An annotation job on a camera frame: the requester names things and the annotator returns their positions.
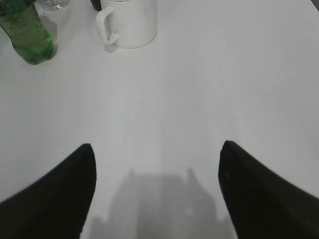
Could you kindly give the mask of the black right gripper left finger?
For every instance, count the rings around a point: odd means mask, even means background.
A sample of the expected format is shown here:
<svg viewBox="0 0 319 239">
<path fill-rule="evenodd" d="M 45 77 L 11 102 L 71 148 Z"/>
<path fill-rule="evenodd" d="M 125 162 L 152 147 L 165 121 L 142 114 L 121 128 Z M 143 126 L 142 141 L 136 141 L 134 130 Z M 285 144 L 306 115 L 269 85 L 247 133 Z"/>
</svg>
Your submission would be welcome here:
<svg viewBox="0 0 319 239">
<path fill-rule="evenodd" d="M 2 239 L 78 239 L 96 188 L 96 161 L 85 143 L 40 179 L 0 204 Z"/>
</svg>

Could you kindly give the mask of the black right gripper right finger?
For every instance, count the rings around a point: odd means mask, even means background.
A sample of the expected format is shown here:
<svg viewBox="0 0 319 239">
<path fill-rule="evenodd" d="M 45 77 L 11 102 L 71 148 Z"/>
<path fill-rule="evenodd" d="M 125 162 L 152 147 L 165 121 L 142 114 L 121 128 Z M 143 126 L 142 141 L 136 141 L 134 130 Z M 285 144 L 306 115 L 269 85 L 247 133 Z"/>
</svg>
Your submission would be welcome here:
<svg viewBox="0 0 319 239">
<path fill-rule="evenodd" d="M 319 200 L 237 143 L 220 151 L 218 181 L 239 239 L 317 239 Z"/>
</svg>

